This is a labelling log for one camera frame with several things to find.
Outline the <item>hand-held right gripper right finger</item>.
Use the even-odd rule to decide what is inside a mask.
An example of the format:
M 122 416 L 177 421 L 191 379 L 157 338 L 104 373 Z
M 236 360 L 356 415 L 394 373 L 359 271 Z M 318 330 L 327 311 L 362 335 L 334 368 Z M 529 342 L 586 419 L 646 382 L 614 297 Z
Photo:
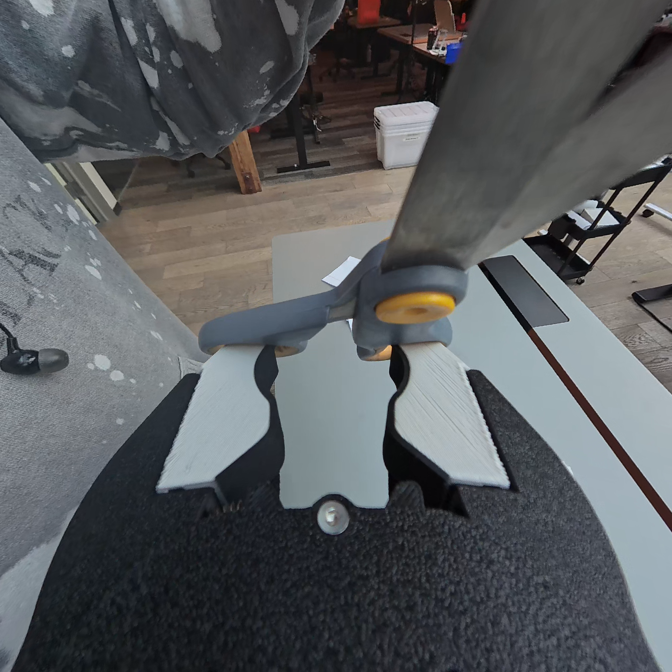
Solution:
M 511 490 L 466 365 L 443 343 L 393 346 L 384 465 L 389 494 L 415 483 L 428 509 L 464 509 L 460 487 Z

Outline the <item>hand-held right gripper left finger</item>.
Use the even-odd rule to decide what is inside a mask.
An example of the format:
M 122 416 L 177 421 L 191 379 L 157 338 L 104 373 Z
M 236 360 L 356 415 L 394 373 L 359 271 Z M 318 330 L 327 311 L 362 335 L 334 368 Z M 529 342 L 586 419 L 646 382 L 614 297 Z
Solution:
M 284 435 L 272 387 L 271 345 L 231 345 L 204 365 L 156 492 L 212 489 L 222 505 L 280 488 Z

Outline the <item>grey scissors with yellow pivot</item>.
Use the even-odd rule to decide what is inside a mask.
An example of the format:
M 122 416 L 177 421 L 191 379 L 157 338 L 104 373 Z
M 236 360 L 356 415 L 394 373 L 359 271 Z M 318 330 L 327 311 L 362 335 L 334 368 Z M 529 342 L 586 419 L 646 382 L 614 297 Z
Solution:
M 621 71 L 669 1 L 481 1 L 389 240 L 336 288 L 206 323 L 199 348 L 303 351 L 353 320 L 358 356 L 449 344 L 467 271 L 670 151 L 671 48 Z

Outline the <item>person's left forearm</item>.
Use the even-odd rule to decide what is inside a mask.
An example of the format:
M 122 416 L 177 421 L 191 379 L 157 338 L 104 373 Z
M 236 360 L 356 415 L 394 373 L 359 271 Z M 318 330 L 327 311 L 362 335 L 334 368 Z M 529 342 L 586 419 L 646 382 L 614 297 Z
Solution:
M 343 1 L 2 1 L 1 118 L 41 162 L 214 157 L 290 104 Z

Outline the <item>grey desk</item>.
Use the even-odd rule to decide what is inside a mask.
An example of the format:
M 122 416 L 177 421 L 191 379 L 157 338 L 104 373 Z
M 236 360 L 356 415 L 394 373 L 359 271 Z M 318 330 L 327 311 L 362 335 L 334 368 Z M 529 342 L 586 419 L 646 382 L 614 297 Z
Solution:
M 570 468 L 616 550 L 633 596 L 671 595 L 671 530 L 580 406 L 577 387 L 668 508 L 671 394 L 522 242 L 515 256 L 568 321 L 535 329 L 564 371 L 524 331 L 479 268 L 451 316 L 451 350 L 480 370 Z M 346 323 L 327 326 L 304 353 L 282 358 L 277 399 L 286 440 L 281 501 L 303 508 L 335 492 L 357 505 L 387 501 L 382 459 L 393 383 L 387 363 L 365 363 Z

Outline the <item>grey spattered sweatshirt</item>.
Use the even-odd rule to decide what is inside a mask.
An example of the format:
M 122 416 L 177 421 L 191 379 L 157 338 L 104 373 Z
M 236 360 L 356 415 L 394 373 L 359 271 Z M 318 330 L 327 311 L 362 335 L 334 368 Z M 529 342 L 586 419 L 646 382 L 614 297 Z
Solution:
M 101 469 L 206 356 L 1 122 L 1 322 L 61 372 L 1 373 L 1 574 L 62 528 Z

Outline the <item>small white paper piece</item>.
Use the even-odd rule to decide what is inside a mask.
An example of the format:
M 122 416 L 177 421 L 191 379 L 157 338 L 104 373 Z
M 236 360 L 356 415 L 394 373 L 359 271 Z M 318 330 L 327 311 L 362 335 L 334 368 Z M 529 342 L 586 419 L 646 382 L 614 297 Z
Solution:
M 337 268 L 322 278 L 322 281 L 331 287 L 338 287 L 348 275 L 357 267 L 361 259 L 349 256 Z

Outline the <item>black rolling cart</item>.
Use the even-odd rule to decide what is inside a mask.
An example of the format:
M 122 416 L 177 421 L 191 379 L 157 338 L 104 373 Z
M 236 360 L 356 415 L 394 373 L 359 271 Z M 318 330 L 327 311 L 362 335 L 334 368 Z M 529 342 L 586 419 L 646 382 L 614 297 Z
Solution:
M 644 201 L 671 172 L 671 156 L 664 156 L 608 189 L 601 197 L 583 201 L 555 218 L 548 228 L 525 239 L 526 244 L 563 281 L 583 284 L 601 256 L 630 224 Z M 628 214 L 614 207 L 625 189 L 645 186 L 644 195 Z M 592 260 L 581 256 L 588 240 L 605 238 Z

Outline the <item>white plastic storage bin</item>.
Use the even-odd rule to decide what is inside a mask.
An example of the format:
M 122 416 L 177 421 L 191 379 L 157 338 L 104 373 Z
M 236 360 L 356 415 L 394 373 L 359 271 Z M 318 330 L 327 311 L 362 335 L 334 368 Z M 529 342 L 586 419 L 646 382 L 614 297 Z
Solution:
M 374 108 L 377 157 L 385 170 L 417 165 L 438 111 L 429 101 Z

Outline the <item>wooden work table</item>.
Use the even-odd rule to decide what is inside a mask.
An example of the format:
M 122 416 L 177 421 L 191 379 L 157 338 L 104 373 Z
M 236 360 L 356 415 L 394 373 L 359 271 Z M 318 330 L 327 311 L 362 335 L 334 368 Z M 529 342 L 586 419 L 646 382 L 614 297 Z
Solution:
M 377 33 L 391 44 L 391 50 L 399 55 L 394 89 L 383 96 L 394 99 L 395 104 L 427 100 L 438 104 L 446 84 L 452 64 L 445 62 L 445 55 L 435 53 L 427 47 L 427 36 L 432 26 L 428 23 L 412 26 L 379 28 Z M 415 66 L 425 70 L 423 86 L 415 90 Z
M 359 21 L 356 14 L 349 16 L 347 20 L 348 37 L 349 44 L 353 48 L 354 66 L 356 68 L 366 66 L 366 46 L 378 29 L 395 28 L 400 25 L 402 25 L 401 21 L 385 15 L 378 16 L 375 21 L 365 21 L 364 23 Z

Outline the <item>wooden post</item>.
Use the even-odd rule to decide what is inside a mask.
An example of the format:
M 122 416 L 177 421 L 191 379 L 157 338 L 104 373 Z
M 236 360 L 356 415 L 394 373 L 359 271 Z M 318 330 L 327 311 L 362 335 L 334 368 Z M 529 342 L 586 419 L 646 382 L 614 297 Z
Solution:
M 228 146 L 232 168 L 237 176 L 240 191 L 244 195 L 262 191 L 253 148 L 247 130 L 239 133 Z

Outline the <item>black table leg frame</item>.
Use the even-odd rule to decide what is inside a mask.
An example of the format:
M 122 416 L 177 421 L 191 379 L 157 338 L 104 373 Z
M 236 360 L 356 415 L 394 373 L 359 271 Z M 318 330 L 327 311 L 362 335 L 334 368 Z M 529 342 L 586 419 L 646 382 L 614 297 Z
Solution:
M 296 142 L 297 162 L 278 167 L 276 173 L 279 175 L 305 172 L 331 166 L 331 162 L 328 160 L 308 160 L 306 134 L 311 135 L 315 144 L 319 145 L 322 132 L 321 124 L 322 122 L 329 123 L 330 119 L 325 118 L 321 114 L 320 105 L 323 103 L 323 94 L 320 91 L 315 91 L 312 66 L 310 64 L 306 72 L 306 82 L 307 90 L 297 91 L 286 108 L 288 126 L 291 128 Z

